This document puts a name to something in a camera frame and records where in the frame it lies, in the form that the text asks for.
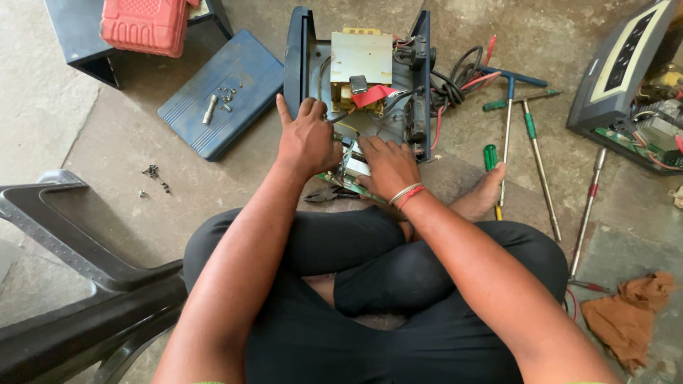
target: red plastic case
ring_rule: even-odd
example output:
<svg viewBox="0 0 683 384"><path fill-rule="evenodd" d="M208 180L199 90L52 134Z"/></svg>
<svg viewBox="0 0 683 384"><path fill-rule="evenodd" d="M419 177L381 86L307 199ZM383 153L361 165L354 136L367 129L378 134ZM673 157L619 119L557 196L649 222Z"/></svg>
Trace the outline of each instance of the red plastic case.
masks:
<svg viewBox="0 0 683 384"><path fill-rule="evenodd" d="M199 0L104 0L100 37L129 51L179 57L187 30L187 3Z"/></svg>

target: bare foot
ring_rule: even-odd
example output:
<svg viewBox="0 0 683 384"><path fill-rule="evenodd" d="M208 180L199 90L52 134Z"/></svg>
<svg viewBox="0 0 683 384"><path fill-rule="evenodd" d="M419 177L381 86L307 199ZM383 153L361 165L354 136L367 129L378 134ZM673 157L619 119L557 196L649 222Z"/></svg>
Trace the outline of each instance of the bare foot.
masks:
<svg viewBox="0 0 683 384"><path fill-rule="evenodd" d="M486 172L477 185L449 206L468 221L480 221L501 197L501 182L505 178L505 163L498 163Z"/></svg>

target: yellow wire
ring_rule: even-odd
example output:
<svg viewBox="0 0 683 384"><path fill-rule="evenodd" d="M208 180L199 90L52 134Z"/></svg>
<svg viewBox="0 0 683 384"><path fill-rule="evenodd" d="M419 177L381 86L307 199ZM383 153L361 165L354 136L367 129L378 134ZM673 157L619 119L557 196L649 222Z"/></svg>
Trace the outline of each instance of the yellow wire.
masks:
<svg viewBox="0 0 683 384"><path fill-rule="evenodd" d="M352 130L354 130L356 133L359 133L358 130L357 130L356 128L353 128L353 127L350 126L350 125L346 125L346 124L340 123L340 122L336 122L335 124L339 124L339 125L341 125L341 126L345 126L346 128L352 129Z"/></svg>

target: gray floor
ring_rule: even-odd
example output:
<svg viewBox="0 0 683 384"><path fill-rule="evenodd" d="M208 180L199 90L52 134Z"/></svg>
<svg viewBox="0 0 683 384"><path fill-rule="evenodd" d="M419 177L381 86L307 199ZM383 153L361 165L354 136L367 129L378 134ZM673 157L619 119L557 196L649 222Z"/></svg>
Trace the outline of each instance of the gray floor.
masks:
<svg viewBox="0 0 683 384"><path fill-rule="evenodd" d="M566 94L535 101L550 189L556 201L570 257L598 146L564 128L573 93L598 43L611 25L644 0L572 2L553 0L427 0L432 10L436 69L447 73L457 58L497 34L492 66L548 79ZM308 5L320 38L344 26L375 27L403 36L418 1L226 2L234 29L250 30L280 60L290 12ZM0 184L32 182L48 169L65 168L92 190L82 197L79 219L90 232L132 264L156 266L182 257L194 229L218 212L245 204L277 154L279 120L269 111L221 161L199 158L157 115L156 110L201 66L210 53L194 42L180 59L122 53L115 60L120 92L64 65L44 4L6 3L0 10ZM483 113L481 105L504 95L503 82L470 97L443 121L435 154L442 159L421 168L425 184L444 201L464 193L482 174L482 148L501 147L504 113ZM530 92L519 87L520 94ZM164 194L140 174L150 163L171 185ZM522 111L513 112L506 219L533 225L551 235L545 203ZM313 180L307 190L322 186ZM648 271L683 274L683 215L667 195L683 178L660 178L613 153L600 183L589 227L589 244L579 277L614 285ZM140 199L138 190L148 192ZM363 202L337 201L304 210L360 209ZM9 223L0 222L0 325L45 313L90 293L88 283ZM576 289L580 299L595 297ZM631 383L674 382L671 363L683 362L680 311L674 294L656 321L650 369ZM123 383L147 383L165 345L158 340L135 363ZM72 380L87 382L84 372Z"/></svg>

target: orange cloth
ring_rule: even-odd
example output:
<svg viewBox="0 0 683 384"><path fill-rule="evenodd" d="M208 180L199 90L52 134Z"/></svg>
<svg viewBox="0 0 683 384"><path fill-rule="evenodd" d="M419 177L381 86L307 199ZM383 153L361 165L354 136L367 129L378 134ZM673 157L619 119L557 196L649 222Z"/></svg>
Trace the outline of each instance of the orange cloth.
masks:
<svg viewBox="0 0 683 384"><path fill-rule="evenodd" d="M679 288L673 285L674 280L669 272L655 272L621 283L614 297L581 303L588 327L612 348L631 374L647 365L654 314L669 302L669 293Z"/></svg>

